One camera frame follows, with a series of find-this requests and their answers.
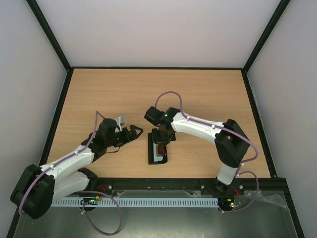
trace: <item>brown object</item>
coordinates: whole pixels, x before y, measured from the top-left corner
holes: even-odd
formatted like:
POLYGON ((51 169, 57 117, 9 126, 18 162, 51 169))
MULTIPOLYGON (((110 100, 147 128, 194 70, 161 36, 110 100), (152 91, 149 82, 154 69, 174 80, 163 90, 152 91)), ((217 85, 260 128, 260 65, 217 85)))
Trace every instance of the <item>brown object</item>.
MULTIPOLYGON (((135 124, 144 129, 139 139, 124 145, 118 153, 105 154, 87 166, 99 177, 216 177, 221 166, 216 147, 184 133, 177 133, 176 141, 168 145, 166 164, 148 164, 147 133, 154 127, 144 119, 144 114, 165 91, 177 91, 183 98, 184 111, 190 115, 213 121, 237 121, 260 153, 257 160, 246 163, 241 171, 251 170, 260 178, 269 177, 239 70, 75 69, 48 162, 73 151, 88 137, 98 110, 112 119, 125 115, 124 126, 135 124)), ((165 111, 169 107, 179 108, 177 96, 165 95, 160 99, 158 109, 165 111)), ((250 148, 245 159, 252 156, 254 151, 250 148)))

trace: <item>light wood surface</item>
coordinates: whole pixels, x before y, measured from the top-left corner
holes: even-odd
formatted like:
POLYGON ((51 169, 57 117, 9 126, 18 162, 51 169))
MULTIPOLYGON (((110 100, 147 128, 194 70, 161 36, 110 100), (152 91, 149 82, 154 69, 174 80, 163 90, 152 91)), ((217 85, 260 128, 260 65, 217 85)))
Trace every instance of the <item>light wood surface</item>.
MULTIPOLYGON (((153 126, 144 119, 144 114, 165 91, 180 93, 184 111, 190 115, 213 121, 237 121, 260 151, 259 158, 246 163, 241 171, 251 170, 260 178, 269 177, 239 70, 75 69, 48 161, 71 152, 88 137, 98 110, 107 118, 125 115, 125 126, 134 124, 144 129, 138 140, 124 145, 118 153, 105 154, 87 166, 99 177, 216 177, 221 166, 216 147, 184 133, 177 133, 176 141, 168 145, 166 164, 148 165, 147 133, 153 126)), ((179 108, 177 96, 165 95, 160 99, 160 110, 169 107, 179 108)), ((250 148, 245 159, 253 155, 250 148)))

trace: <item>gray wall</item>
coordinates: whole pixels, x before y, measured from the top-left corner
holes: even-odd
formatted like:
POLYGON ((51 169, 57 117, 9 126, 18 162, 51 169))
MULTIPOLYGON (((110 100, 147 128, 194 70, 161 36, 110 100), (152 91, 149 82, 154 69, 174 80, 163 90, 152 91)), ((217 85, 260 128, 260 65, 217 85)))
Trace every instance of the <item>gray wall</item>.
POLYGON ((316 237, 317 1, 291 1, 249 72, 280 177, 316 237))
POLYGON ((243 67, 279 0, 38 0, 73 66, 243 67))
POLYGON ((39 162, 66 71, 25 0, 0 7, 0 237, 16 206, 10 195, 39 162))

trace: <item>wall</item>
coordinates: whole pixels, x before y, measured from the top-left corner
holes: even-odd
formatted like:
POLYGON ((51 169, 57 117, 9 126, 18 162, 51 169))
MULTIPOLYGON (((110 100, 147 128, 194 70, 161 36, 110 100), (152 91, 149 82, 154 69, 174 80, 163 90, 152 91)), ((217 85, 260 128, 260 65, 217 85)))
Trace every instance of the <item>wall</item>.
POLYGON ((72 66, 243 67, 279 0, 38 0, 72 66))
POLYGON ((0 7, 0 237, 16 206, 10 195, 23 170, 37 164, 66 71, 24 0, 0 7))
POLYGON ((317 1, 291 1, 249 71, 278 175, 316 237, 317 1))

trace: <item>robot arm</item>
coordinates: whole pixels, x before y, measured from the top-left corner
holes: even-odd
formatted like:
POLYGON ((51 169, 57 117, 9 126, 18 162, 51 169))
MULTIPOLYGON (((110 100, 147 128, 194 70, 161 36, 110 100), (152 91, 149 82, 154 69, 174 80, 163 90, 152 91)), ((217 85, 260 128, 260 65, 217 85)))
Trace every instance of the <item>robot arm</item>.
POLYGON ((23 211, 33 219, 45 214, 51 204, 62 197, 85 189, 94 190, 97 186, 97 176, 83 167, 103 156, 108 147, 121 147, 136 140, 143 133, 141 128, 134 125, 130 126, 130 130, 126 127, 122 128, 123 124, 123 116, 116 120, 104 119, 88 146, 86 145, 92 134, 73 152, 64 157, 40 167, 28 166, 17 183, 10 200, 20 206, 31 183, 47 169, 50 170, 34 185, 32 192, 29 193, 23 204, 23 211))
POLYGON ((246 135, 234 120, 229 119, 223 123, 193 116, 190 116, 190 118, 191 120, 188 120, 179 109, 175 108, 169 108, 166 112, 161 112, 155 107, 150 107, 145 114, 145 119, 157 127, 152 130, 153 143, 156 145, 167 145, 175 140, 176 132, 191 134, 215 144, 222 162, 217 179, 224 185, 230 185, 242 158, 249 148, 249 144, 219 127, 226 127, 247 138, 246 135))

